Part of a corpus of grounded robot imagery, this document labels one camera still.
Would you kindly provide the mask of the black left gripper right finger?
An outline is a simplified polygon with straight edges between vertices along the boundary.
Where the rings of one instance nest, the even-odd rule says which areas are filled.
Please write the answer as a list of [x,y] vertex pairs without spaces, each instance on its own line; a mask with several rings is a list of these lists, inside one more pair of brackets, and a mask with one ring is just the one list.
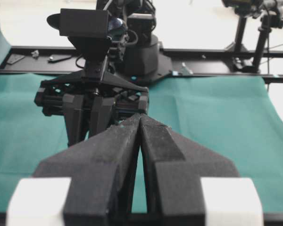
[[261,226],[253,181],[228,158],[143,115],[147,205],[160,226]]

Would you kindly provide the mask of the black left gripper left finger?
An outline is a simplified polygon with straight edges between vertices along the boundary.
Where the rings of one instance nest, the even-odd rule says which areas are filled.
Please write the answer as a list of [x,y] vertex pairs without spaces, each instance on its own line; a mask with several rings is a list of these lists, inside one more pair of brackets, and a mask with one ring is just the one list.
[[42,160],[9,201],[8,226],[107,226],[138,153],[141,115]]

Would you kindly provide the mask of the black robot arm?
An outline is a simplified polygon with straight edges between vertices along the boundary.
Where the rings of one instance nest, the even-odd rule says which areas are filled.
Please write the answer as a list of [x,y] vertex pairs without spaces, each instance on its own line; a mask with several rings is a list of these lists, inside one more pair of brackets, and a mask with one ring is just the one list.
[[64,117],[68,148],[18,182],[8,226],[263,225],[253,181],[149,117],[148,89],[128,80],[160,69],[149,1],[99,0],[47,21],[85,64],[41,82],[35,104]]

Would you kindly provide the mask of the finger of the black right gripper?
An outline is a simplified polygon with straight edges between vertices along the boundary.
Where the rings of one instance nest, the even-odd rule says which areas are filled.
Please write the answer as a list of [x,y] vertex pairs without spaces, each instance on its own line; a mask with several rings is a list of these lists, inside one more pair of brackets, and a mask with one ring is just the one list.
[[62,111],[64,115],[68,147],[85,139],[86,129],[84,123],[84,96],[65,94],[62,98]]
[[89,122],[89,137],[106,130],[110,124],[115,99],[113,97],[96,97],[93,101]]

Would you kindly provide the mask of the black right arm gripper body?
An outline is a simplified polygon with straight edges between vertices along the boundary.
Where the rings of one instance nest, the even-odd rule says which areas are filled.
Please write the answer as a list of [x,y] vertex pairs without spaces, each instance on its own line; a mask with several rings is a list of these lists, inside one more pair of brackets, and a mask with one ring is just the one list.
[[94,110],[97,97],[111,98],[117,120],[148,112],[148,88],[117,76],[113,66],[113,62],[122,62],[126,47],[135,45],[135,41],[128,37],[70,37],[69,41],[85,59],[85,65],[80,71],[41,82],[34,102],[46,116],[62,115],[66,95],[83,96],[82,109],[89,112]]

